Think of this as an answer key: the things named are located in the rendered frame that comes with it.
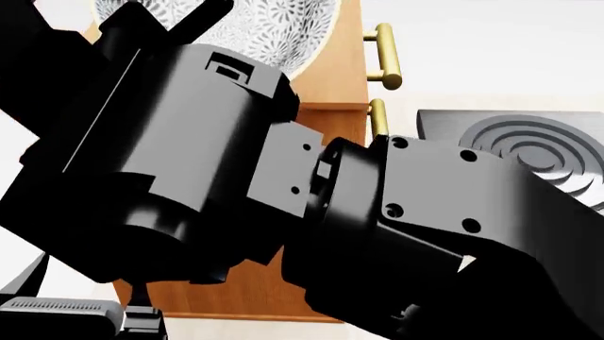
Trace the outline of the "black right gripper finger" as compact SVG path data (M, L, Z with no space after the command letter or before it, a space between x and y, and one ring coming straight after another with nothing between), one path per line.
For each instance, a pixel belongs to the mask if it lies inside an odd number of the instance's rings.
M99 25L95 48L109 60L133 56L141 48L191 44L234 8L234 0L202 0L171 28L164 27L137 0L127 0Z

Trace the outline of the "patterned glass bowl cream rim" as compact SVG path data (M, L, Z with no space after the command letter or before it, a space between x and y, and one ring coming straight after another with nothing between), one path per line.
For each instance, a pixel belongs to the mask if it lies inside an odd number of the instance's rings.
M234 0L234 8L194 42L224 47L278 68L288 79L319 55L341 0Z

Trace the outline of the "wooden cabinet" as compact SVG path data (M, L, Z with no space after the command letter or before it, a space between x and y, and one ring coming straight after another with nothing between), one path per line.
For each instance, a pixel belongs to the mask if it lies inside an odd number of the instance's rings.
M301 99L297 121L321 132L325 144L342 137L362 145L369 100L360 0L341 0L337 9L327 44L292 81ZM151 283L149 296L167 318L334 322L312 311L302 289L281 278L281 257L269 265L241 263L220 285Z

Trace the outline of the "black box with vent grille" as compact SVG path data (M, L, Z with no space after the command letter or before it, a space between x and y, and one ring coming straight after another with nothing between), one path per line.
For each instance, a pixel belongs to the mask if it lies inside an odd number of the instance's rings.
M112 300L14 297L0 305L0 339L110 340L123 318L122 305Z

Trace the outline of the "grey block with concentric rings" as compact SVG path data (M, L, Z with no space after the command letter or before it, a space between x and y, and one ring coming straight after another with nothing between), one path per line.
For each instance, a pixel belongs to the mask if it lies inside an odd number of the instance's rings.
M604 112L419 110L418 136L511 158L604 215Z

